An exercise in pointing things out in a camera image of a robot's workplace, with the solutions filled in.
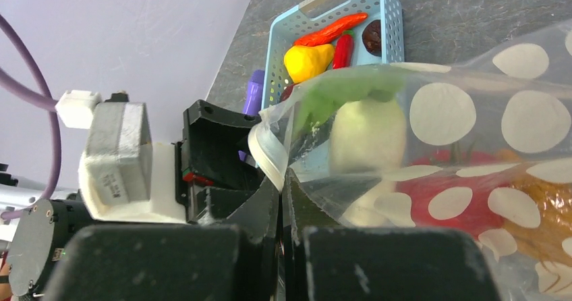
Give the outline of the clear polka dot zip bag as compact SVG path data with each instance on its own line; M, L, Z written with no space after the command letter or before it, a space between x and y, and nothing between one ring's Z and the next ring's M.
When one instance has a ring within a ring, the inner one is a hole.
M301 154L291 153L295 105L313 82L383 72L403 75L396 98L407 120L407 143L402 166L385 174L395 190L374 203L389 218L381 227L438 227L415 225L411 198L396 188L442 170L460 177L492 174L509 184L509 172L527 165L540 179L571 181L571 21L566 20L456 65L361 65L304 82L286 101L262 110L248 136L254 160L275 187L284 186L288 170L302 183L298 173L327 173L325 146L303 145ZM521 253L503 226L472 238L505 300L571 299L571 266Z

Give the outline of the white toy radish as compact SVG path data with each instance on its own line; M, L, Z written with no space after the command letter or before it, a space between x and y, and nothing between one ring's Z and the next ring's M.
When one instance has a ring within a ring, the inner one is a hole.
M403 75L321 76L295 105L293 155L302 146L327 148L327 173L298 173L306 194L335 221L380 227L389 218L374 208L395 190L385 174L402 166L407 120L396 98Z

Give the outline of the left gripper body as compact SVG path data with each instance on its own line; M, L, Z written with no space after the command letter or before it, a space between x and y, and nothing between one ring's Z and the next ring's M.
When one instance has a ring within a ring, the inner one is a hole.
M13 295L41 296L65 256L65 245L77 231L94 224L81 200L39 200L24 211L7 252Z

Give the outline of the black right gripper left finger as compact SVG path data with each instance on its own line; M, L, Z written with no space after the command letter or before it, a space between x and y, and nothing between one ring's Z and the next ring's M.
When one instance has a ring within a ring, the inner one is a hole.
M280 193L270 180L221 222L105 224L67 244L45 300L274 300Z

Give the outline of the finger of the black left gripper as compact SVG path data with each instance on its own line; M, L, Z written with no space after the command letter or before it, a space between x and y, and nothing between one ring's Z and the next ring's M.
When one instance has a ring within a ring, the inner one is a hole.
M188 190L188 223L220 223L254 193L254 190L232 190L192 184Z
M232 190L256 190L262 178L242 161L249 153L248 134L260 117L245 115L197 100L183 112L181 177Z

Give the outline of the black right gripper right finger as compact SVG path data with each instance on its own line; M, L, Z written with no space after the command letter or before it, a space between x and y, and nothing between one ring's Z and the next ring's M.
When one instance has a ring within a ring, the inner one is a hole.
M286 300L499 300L484 255L438 227L341 227L293 171L282 190Z

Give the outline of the yellow toy pear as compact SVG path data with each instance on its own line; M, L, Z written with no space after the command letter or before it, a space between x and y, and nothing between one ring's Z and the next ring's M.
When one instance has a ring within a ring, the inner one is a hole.
M325 72L334 53L332 44L315 47L296 45L286 52L283 63L293 83L301 83Z

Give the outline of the orange toy food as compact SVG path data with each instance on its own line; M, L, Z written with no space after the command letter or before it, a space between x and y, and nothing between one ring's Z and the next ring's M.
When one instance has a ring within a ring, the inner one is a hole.
M503 228L517 249L541 263L571 266L571 181L549 182L527 172L527 165L512 171L506 188L495 189L488 199L493 213L504 219Z

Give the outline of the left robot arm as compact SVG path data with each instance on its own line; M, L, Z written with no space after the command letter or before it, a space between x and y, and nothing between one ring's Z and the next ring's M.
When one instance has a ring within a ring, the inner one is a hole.
M78 189L1 172L1 277L21 300L271 300L279 195L239 158L260 118L199 100L180 141L144 103L87 108Z

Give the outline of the red toy tomato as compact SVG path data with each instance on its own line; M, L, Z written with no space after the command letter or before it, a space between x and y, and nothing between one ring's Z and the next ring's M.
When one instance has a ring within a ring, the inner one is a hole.
M450 227L474 238L489 229L499 229L504 219L488 206L491 192L507 187L508 182L495 175L460 177L455 171L397 184L396 191L411 198L411 219L417 226Z

